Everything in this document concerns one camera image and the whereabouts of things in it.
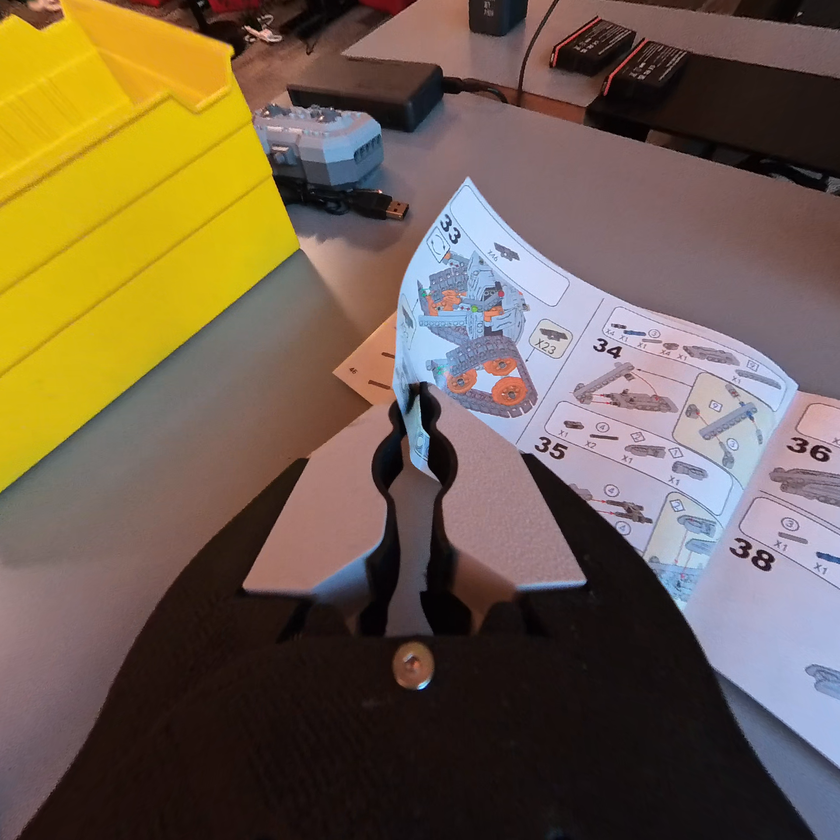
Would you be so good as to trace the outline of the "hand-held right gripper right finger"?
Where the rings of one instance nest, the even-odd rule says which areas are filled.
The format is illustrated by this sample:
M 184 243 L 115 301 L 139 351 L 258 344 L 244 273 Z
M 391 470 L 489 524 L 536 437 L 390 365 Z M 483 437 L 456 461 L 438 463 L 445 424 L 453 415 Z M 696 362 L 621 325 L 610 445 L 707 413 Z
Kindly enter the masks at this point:
M 429 383 L 410 417 L 428 435 L 427 468 L 440 483 L 421 593 L 435 634 L 467 635 L 499 602 L 585 583 L 515 445 Z

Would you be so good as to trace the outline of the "toy instruction booklet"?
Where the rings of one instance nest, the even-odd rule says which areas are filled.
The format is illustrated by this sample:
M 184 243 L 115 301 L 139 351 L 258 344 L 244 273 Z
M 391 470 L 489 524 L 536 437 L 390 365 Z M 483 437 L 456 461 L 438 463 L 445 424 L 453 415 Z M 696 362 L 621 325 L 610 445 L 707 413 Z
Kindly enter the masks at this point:
M 712 665 L 838 764 L 838 400 L 556 266 L 470 179 L 334 374 L 369 403 L 435 384 L 536 455 L 641 554 Z

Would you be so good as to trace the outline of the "grey toy hub block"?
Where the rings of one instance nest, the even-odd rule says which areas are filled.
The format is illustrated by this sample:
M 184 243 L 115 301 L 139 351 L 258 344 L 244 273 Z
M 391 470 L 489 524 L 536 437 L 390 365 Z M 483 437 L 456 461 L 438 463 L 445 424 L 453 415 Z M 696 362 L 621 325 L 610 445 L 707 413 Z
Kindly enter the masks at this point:
M 269 103 L 253 124 L 275 177 L 351 187 L 384 160 L 382 128 L 365 112 Z

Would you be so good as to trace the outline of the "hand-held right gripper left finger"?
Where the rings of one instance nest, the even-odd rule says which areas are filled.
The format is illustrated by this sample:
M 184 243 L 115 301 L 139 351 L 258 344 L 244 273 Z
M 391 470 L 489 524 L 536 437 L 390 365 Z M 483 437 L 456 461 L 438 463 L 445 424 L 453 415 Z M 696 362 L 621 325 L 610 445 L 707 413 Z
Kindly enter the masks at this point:
M 356 617 L 382 636 L 400 572 L 389 493 L 403 469 L 396 403 L 371 407 L 316 449 L 244 581 L 252 594 L 291 595 Z

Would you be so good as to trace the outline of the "black power adapter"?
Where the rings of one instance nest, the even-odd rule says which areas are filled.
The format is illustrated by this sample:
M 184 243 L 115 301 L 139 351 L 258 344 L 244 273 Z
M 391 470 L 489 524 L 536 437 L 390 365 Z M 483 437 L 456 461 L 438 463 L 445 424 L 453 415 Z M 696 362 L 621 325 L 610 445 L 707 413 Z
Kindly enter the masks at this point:
M 382 128 L 414 131 L 444 94 L 440 66 L 393 59 L 323 56 L 287 84 L 291 102 L 368 113 Z

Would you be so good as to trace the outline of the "light grey side table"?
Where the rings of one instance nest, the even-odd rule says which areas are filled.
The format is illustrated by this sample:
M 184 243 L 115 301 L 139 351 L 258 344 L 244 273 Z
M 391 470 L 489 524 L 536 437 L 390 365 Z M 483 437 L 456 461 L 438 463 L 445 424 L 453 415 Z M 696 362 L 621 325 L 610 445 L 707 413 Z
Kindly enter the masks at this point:
M 471 33 L 466 2 L 422 1 L 346 50 L 347 56 L 439 65 L 515 90 L 528 42 L 550 2 L 503 37 Z M 551 48 L 594 16 L 691 54 L 663 101 L 600 98 L 606 71 L 588 78 L 549 68 Z M 837 30 L 621 2 L 561 2 L 531 53 L 526 103 L 540 97 L 586 111 L 586 122 L 644 140 L 649 130 L 762 154 L 838 175 Z

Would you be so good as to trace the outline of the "grey desk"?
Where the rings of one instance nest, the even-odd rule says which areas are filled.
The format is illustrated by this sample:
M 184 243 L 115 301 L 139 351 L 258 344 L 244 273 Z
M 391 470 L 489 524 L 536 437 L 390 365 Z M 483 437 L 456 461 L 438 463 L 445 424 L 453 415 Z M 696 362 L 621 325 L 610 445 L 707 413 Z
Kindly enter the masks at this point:
M 385 133 L 403 222 L 293 206 L 301 252 L 2 493 L 2 838 L 75 758 L 174 578 L 367 405 L 333 369 L 393 312 L 469 176 L 532 247 L 838 397 L 838 200 L 653 145 L 447 98 Z

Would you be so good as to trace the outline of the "black battery with red edge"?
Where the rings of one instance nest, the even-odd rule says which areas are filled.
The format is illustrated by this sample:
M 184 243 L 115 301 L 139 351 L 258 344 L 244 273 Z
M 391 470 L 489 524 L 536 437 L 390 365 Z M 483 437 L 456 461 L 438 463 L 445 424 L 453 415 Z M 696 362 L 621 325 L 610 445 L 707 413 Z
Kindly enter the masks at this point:
M 554 46 L 549 65 L 591 77 L 624 58 L 635 37 L 630 28 L 594 17 Z
M 628 102 L 656 102 L 673 87 L 690 57 L 689 51 L 646 38 L 604 79 L 601 94 Z

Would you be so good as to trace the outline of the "yellow plastic bin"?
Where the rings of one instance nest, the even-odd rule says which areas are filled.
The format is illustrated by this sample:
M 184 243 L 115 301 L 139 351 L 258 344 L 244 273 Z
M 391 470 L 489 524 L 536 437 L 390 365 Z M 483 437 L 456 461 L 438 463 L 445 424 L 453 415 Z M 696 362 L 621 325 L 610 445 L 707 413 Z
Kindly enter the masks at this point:
M 62 6 L 2 22 L 3 489 L 299 248 L 233 50 Z

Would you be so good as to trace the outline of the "dark grey box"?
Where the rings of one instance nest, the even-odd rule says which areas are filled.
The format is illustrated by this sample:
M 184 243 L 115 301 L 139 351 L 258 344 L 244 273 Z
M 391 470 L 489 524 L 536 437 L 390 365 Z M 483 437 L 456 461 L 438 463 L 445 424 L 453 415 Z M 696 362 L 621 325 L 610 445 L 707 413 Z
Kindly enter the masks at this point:
M 469 30 L 474 34 L 505 36 L 525 19 L 528 5 L 528 0 L 469 0 Z

